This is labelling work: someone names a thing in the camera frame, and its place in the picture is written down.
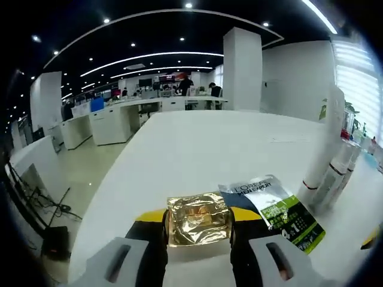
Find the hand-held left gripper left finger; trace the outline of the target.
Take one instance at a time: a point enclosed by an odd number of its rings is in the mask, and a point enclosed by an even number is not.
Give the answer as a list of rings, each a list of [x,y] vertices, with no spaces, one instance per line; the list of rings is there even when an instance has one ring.
[[[124,237],[116,237],[90,259],[86,286],[162,286],[168,263],[167,209],[143,213]]]

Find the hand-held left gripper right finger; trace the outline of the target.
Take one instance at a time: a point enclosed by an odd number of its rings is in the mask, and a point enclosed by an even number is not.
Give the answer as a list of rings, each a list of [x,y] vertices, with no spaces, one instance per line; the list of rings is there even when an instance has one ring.
[[[257,213],[231,207],[230,262],[236,286],[324,286],[310,258],[270,231]]]

